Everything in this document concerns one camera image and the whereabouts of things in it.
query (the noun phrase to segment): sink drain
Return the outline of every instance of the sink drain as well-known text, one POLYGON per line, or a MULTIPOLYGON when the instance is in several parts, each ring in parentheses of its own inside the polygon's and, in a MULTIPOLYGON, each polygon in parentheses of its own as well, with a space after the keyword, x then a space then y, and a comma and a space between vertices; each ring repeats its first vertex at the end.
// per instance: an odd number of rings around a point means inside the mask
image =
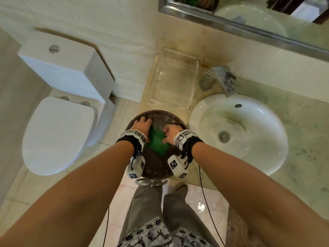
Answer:
POLYGON ((230 141, 230 138, 230 134, 226 131, 221 131, 220 133, 218 133, 218 139, 222 143, 227 143, 228 141, 230 141))

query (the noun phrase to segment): patterned shirt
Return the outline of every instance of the patterned shirt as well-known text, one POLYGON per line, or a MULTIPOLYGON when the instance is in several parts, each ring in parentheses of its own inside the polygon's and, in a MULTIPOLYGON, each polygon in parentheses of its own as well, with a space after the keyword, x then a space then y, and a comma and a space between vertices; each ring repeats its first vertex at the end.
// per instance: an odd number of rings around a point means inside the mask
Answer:
POLYGON ((191 231, 179 228, 172 238, 159 217, 138 227, 125 236, 118 247, 212 247, 202 237, 191 231))

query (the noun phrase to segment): toilet tank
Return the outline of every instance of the toilet tank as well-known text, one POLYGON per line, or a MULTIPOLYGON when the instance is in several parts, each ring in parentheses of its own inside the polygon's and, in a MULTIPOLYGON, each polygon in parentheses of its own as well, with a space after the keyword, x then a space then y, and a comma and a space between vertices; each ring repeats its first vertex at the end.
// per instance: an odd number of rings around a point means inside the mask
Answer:
POLYGON ((93 47, 34 31, 19 56, 52 88, 105 101, 114 80, 93 47))

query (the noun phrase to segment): faucet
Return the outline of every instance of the faucet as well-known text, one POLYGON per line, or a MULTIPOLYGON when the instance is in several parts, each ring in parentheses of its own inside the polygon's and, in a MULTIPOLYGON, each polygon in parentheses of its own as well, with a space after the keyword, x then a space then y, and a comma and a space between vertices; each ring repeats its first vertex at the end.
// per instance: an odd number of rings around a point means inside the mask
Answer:
POLYGON ((212 89, 214 84, 219 81, 227 97, 236 93, 234 82, 236 76, 232 74, 228 66, 211 67, 199 81, 203 92, 212 89))

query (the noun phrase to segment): foot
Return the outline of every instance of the foot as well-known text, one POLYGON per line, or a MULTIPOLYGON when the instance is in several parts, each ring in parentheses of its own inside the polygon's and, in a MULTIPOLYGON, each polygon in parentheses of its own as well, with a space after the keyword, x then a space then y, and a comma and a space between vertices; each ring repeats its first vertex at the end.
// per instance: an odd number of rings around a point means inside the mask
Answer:
POLYGON ((178 194, 182 198, 185 198, 187 195, 187 185, 185 183, 178 183, 175 186, 174 193, 178 194))

